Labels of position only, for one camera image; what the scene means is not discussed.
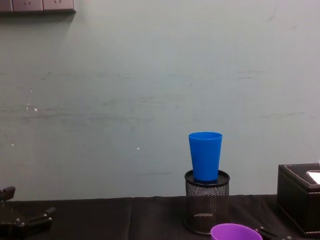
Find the black leather box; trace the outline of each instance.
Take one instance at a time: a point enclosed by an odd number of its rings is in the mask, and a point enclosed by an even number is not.
[[[277,206],[304,236],[320,237],[320,185],[307,171],[320,171],[320,165],[279,165]]]

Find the blue plastic cup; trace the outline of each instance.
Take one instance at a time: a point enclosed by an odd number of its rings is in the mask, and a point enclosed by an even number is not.
[[[189,135],[193,177],[198,181],[218,178],[222,134],[194,132]]]

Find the wall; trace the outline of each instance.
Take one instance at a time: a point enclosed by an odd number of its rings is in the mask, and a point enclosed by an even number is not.
[[[78,0],[0,18],[0,185],[16,200],[177,196],[188,133],[231,194],[320,157],[318,0]]]

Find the cup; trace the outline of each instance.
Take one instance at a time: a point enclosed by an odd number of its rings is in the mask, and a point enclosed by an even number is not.
[[[251,228],[234,223],[224,223],[211,229],[212,240],[263,240],[261,235]]]
[[[218,178],[222,134],[218,132],[194,132],[189,135],[193,177],[198,181],[214,181]]]

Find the black tabletop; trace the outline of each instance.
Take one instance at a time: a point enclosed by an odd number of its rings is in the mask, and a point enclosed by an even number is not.
[[[50,232],[28,240],[204,240],[183,226],[185,197],[136,197],[91,200],[10,202],[26,216],[56,207]],[[275,195],[230,197],[230,220],[304,240],[276,211]]]

